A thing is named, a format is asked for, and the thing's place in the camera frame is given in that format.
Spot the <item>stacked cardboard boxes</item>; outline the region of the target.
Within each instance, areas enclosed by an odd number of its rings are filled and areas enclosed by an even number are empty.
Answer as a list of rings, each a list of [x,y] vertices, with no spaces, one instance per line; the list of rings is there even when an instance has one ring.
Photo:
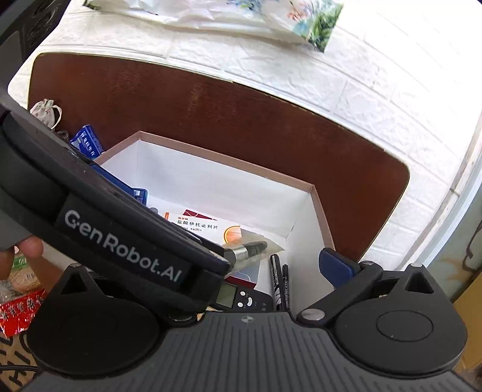
[[[454,303],[467,328],[467,344],[456,367],[457,371],[472,371],[481,365],[482,305],[481,276]]]

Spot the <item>blue medicine box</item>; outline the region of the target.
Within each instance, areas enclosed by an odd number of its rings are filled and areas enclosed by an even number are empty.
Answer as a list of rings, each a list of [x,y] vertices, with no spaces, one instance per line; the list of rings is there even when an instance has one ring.
[[[90,124],[82,126],[70,140],[70,144],[90,159],[96,159],[104,152],[104,148]]]

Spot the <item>black digital device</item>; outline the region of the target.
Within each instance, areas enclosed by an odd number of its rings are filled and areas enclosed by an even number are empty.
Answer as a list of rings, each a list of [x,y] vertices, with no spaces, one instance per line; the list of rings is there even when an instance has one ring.
[[[211,307],[225,312],[271,312],[274,311],[274,301],[269,294],[223,283]]]

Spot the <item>patterned drawstring pouch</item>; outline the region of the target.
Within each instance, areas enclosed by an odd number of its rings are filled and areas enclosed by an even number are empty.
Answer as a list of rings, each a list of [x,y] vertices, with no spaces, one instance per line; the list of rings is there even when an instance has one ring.
[[[30,109],[30,113],[44,125],[54,130],[62,119],[63,110],[52,99],[38,101]]]

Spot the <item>blue plastic sharpener box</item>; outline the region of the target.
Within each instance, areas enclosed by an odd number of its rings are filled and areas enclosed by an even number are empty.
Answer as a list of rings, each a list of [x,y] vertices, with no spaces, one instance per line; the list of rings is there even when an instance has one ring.
[[[116,185],[119,189],[123,190],[125,193],[128,195],[132,196],[135,200],[137,200],[139,203],[146,205],[147,203],[147,197],[148,197],[148,191],[146,189],[142,188],[132,188],[125,182],[121,181],[118,177],[115,175],[112,175],[110,172],[107,170],[103,169],[103,167],[99,166],[96,163],[92,163],[90,167],[97,172],[98,174],[102,175],[103,178],[106,178],[107,181],[110,183]]]

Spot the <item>grey brush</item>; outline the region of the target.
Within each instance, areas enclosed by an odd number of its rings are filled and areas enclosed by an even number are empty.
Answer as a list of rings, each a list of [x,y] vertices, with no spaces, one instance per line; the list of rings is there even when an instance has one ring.
[[[241,236],[222,245],[224,258],[231,264],[229,275],[244,270],[251,265],[269,258],[284,250],[271,239],[246,229],[240,230]]]

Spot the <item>red white plastic packet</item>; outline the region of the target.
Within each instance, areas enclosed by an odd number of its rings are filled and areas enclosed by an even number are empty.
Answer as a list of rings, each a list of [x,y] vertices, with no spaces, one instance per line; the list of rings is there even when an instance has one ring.
[[[39,288],[1,304],[0,325],[2,334],[6,338],[10,338],[26,331],[46,296],[47,292],[43,288]]]

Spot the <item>dark red flat box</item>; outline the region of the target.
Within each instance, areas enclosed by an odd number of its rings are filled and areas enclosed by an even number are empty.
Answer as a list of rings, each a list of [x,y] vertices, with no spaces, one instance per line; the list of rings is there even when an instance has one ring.
[[[259,270],[260,262],[258,261],[255,264],[251,264],[248,267],[227,276],[225,281],[234,285],[254,289],[257,286]]]

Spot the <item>orange white medicine box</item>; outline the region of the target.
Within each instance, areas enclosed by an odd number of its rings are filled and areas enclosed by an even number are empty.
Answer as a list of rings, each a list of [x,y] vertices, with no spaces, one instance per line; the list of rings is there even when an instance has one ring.
[[[181,214],[166,211],[163,217],[169,222],[219,245],[242,238],[240,224],[230,220],[212,219],[190,210],[185,210]]]

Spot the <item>long biscuit packet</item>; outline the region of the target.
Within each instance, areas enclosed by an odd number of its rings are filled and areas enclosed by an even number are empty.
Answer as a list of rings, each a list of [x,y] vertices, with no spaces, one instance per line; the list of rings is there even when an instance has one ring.
[[[27,263],[25,256],[21,252],[18,252],[14,257],[8,278],[1,281],[1,303],[13,301],[41,287],[41,283]]]

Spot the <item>dark brown wooden headboard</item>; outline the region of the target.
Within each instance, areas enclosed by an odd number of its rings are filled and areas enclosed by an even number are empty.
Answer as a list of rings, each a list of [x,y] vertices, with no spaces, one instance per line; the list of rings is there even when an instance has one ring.
[[[322,115],[263,92],[134,60],[44,53],[29,103],[49,98],[60,127],[91,125],[111,148],[137,131],[196,145],[313,184],[336,249],[359,259],[404,193],[405,164]]]

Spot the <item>letter patterned brown blanket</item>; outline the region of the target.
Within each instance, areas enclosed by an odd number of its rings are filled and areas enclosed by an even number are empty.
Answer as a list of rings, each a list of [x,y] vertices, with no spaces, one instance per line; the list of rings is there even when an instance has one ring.
[[[1,391],[19,391],[38,374],[38,365],[26,340],[26,332],[5,337],[1,334]]]

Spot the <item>black marker pen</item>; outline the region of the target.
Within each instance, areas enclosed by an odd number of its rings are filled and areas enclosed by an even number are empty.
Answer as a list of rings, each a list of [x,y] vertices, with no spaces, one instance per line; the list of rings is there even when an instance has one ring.
[[[279,256],[275,253],[270,256],[271,274],[273,280],[273,294],[275,309],[278,311],[285,311],[286,301],[284,298],[284,284],[282,268],[279,260]]]

